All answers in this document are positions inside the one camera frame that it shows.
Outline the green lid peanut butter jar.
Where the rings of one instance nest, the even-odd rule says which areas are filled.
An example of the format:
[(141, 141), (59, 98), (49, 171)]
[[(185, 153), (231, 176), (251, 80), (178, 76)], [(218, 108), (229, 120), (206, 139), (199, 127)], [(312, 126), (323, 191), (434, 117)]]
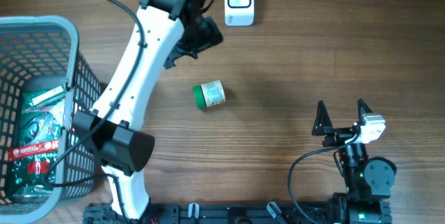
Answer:
[(225, 91), (220, 80), (194, 86), (193, 94), (198, 109), (206, 109), (226, 101)]

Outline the red candy bar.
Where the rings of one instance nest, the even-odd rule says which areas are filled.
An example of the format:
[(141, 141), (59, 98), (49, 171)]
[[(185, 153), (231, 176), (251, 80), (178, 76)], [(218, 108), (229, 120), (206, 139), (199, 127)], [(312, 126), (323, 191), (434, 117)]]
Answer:
[(23, 147), (11, 147), (8, 148), (7, 161), (15, 161), (35, 154), (53, 152), (58, 149), (58, 144), (59, 144), (59, 138), (51, 141), (46, 141), (43, 143), (25, 145)]

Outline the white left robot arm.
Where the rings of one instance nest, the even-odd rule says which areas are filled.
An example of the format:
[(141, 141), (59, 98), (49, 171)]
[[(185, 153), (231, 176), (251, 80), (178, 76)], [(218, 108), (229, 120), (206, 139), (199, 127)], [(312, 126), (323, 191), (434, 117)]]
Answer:
[(135, 26), (105, 91), (89, 112), (78, 112), (73, 127), (108, 178), (113, 200), (102, 221), (140, 223), (150, 197), (143, 170), (154, 137), (143, 133), (146, 108), (162, 69), (182, 56), (196, 57), (223, 37), (207, 11), (214, 0), (139, 0)]

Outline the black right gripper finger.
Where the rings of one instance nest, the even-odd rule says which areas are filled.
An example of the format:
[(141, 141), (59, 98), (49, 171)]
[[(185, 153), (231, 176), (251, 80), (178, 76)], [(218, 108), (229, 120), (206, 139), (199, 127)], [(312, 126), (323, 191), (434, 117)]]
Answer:
[(372, 113), (372, 110), (368, 107), (366, 102), (360, 98), (357, 100), (357, 110), (358, 110), (358, 123), (364, 123), (364, 114)]
[(311, 131), (312, 136), (326, 136), (333, 134), (333, 126), (323, 100), (318, 102), (316, 119)]

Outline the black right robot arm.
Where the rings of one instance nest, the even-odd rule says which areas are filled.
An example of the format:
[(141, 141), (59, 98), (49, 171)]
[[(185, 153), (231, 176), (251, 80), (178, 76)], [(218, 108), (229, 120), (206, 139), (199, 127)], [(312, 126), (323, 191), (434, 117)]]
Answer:
[(386, 121), (372, 112), (364, 100), (357, 101), (358, 121), (351, 127), (335, 128), (324, 101), (317, 105), (311, 134), (323, 136), (323, 147), (332, 147), (344, 179), (346, 192), (334, 193), (327, 202), (326, 223), (390, 224), (390, 198), (396, 165), (384, 157), (369, 157), (366, 145), (381, 137)]

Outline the green snack bag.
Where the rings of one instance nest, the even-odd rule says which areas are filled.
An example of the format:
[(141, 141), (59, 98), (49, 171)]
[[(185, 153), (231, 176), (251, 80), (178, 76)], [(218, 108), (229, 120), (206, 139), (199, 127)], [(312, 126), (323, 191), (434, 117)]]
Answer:
[[(62, 137), (61, 129), (65, 111), (65, 97), (50, 104), (35, 107), (31, 100), (51, 89), (36, 90), (23, 94), (22, 113), (19, 122), (18, 144), (23, 147), (43, 143)], [(57, 161), (58, 149), (53, 152), (35, 154), (11, 164), (6, 195), (16, 201), (43, 198), (51, 194), (48, 183), (54, 183), (56, 171), (50, 167)]]

